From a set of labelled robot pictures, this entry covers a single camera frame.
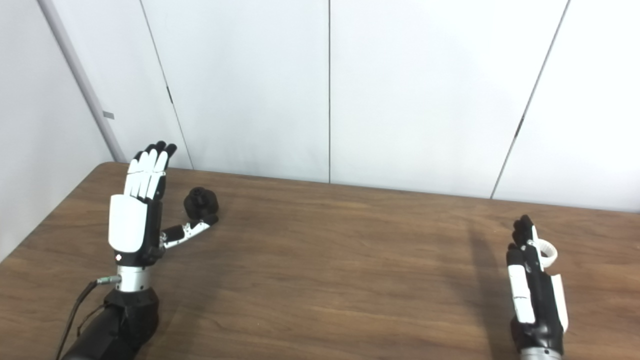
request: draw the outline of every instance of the robotic arm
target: robotic arm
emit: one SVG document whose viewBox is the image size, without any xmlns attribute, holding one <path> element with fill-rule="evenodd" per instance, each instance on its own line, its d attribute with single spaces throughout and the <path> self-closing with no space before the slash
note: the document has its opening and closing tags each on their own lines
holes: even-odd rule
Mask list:
<svg viewBox="0 0 640 360">
<path fill-rule="evenodd" d="M 56 359 L 70 329 L 75 310 L 98 284 L 115 284 L 102 312 L 79 335 L 63 360 L 132 360 L 155 333 L 159 300 L 150 286 L 150 272 L 167 249 L 205 231 L 218 221 L 218 201 L 210 190 L 194 188 L 185 198 L 193 221 L 160 230 L 162 198 L 174 144 L 149 145 L 129 165 L 124 193 L 111 196 L 109 244 L 118 274 L 97 279 L 81 294 L 69 318 Z"/>
<path fill-rule="evenodd" d="M 514 224 L 507 266 L 516 315 L 511 335 L 522 360 L 562 360 L 563 334 L 569 326 L 560 275 L 545 268 L 557 258 L 557 250 L 538 238 L 536 227 L 524 215 Z"/>
</svg>

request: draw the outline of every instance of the white ring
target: white ring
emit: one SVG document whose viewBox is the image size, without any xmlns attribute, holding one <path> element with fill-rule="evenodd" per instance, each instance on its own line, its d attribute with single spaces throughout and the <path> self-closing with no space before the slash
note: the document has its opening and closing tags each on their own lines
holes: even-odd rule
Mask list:
<svg viewBox="0 0 640 360">
<path fill-rule="evenodd" d="M 544 253 L 544 256 L 540 256 L 540 263 L 542 267 L 548 268 L 553 265 L 558 258 L 558 250 L 547 240 L 537 239 L 537 243 L 540 252 Z"/>
</svg>

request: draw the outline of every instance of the wood grain surface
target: wood grain surface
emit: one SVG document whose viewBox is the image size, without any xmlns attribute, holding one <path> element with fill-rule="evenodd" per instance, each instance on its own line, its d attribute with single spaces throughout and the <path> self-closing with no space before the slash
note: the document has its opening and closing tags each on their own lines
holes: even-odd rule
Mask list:
<svg viewBox="0 0 640 360">
<path fill-rule="evenodd" d="M 0 359 L 50 359 L 78 293 L 115 272 L 125 173 L 97 167 L 0 264 Z M 221 220 L 154 267 L 138 359 L 517 359 L 504 256 L 524 213 L 560 253 L 565 359 L 638 359 L 640 215 L 169 169 L 164 227 L 194 186 Z"/>
</svg>

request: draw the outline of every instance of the black cable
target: black cable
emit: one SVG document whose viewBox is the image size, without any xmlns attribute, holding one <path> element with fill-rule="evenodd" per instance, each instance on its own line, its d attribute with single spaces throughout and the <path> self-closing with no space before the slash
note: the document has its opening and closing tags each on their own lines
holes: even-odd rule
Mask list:
<svg viewBox="0 0 640 360">
<path fill-rule="evenodd" d="M 80 295 L 78 295 L 78 298 L 76 299 L 76 303 L 74 304 L 73 308 L 71 309 L 71 313 L 69 314 L 69 319 L 67 320 L 65 330 L 62 333 L 62 338 L 60 339 L 60 344 L 58 345 L 58 351 L 56 352 L 55 360 L 60 360 L 62 349 L 65 347 L 65 341 L 67 340 L 67 336 L 69 335 L 69 331 L 71 330 L 71 325 L 74 322 L 74 317 L 76 317 L 76 312 L 78 311 L 80 304 L 86 298 L 86 296 L 89 295 L 89 293 L 93 289 L 95 289 L 96 286 L 98 286 L 98 282 L 96 280 L 89 282 L 86 285 L 86 288 L 84 288 L 84 290 L 80 293 Z"/>
<path fill-rule="evenodd" d="M 77 337 L 80 337 L 80 330 L 82 329 L 82 326 L 84 325 L 84 323 L 86 323 L 87 320 L 89 320 L 89 318 L 91 316 L 93 316 L 93 314 L 97 313 L 98 310 L 104 309 L 106 305 L 105 304 L 100 304 L 98 305 L 98 307 L 96 307 L 95 309 L 93 309 L 93 311 L 91 313 L 89 313 L 87 316 L 84 317 L 84 319 L 80 322 L 80 325 L 78 325 L 77 328 Z"/>
</svg>

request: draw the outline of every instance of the white wall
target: white wall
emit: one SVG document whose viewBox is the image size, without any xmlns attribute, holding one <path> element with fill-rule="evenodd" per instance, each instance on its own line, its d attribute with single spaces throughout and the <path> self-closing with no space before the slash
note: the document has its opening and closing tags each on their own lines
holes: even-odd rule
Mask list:
<svg viewBox="0 0 640 360">
<path fill-rule="evenodd" d="M 162 138 L 185 149 L 179 167 L 475 197 L 566 4 L 41 1 L 127 158 Z M 640 209 L 637 7 L 570 5 L 497 199 Z"/>
<path fill-rule="evenodd" d="M 332 182 L 489 197 L 565 3 L 332 1 Z"/>
<path fill-rule="evenodd" d="M 639 17 L 571 2 L 496 199 L 640 211 Z"/>
<path fill-rule="evenodd" d="M 194 167 L 327 181 L 328 1 L 144 1 Z"/>
<path fill-rule="evenodd" d="M 60 17 L 124 159 L 158 140 L 175 143 L 172 166 L 191 168 L 139 1 L 46 0 Z"/>
<path fill-rule="evenodd" d="M 0 260 L 111 156 L 35 0 L 0 1 Z"/>
</svg>

